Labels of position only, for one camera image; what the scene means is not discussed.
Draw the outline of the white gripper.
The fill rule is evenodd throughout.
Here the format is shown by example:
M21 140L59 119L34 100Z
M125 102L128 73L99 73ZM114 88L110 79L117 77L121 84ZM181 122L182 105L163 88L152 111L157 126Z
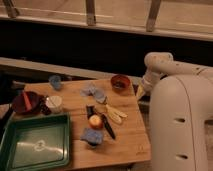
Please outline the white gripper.
M136 91L136 99L140 100L146 94L149 94L155 85L155 79L150 76L143 76L141 83Z

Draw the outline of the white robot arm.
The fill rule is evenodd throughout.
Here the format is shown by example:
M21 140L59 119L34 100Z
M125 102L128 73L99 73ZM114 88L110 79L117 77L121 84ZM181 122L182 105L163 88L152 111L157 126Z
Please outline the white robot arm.
M213 117L213 67L150 52L139 95L148 95L152 171L208 171L205 122Z

